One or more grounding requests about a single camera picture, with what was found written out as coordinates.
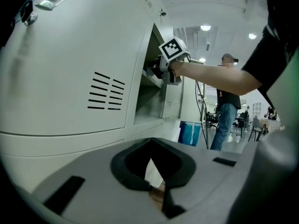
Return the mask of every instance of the white ceiling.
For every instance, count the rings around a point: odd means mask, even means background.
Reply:
[[[162,0],[174,34],[188,45],[192,59],[204,57],[206,64],[219,65],[230,53],[241,68],[262,38],[267,23],[266,0]],[[210,31],[200,25],[211,25]],[[257,35],[249,39],[249,33]]]

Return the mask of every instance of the baseball cap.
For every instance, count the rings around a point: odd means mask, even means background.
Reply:
[[[221,60],[223,60],[223,58],[225,58],[225,57],[232,58],[235,62],[239,62],[239,59],[234,58],[234,57],[233,57],[231,54],[229,54],[229,53],[224,54],[224,55],[222,56]]]

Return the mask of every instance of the shelf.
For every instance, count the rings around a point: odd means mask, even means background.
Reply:
[[[163,123],[163,119],[155,116],[145,115],[145,114],[136,114],[134,125],[141,125],[148,122],[157,122],[157,125]]]
[[[154,74],[151,74],[150,71],[146,72],[142,70],[140,86],[156,86],[161,89],[162,82],[162,79],[158,79]]]

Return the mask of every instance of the blue trash bin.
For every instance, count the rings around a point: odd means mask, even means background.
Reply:
[[[178,141],[182,144],[196,146],[199,140],[200,123],[181,122]]]

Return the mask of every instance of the jeans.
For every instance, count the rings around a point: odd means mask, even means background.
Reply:
[[[223,142],[230,134],[230,129],[237,116],[237,108],[232,104],[223,104],[220,108],[219,127],[211,145],[213,150],[221,150]]]

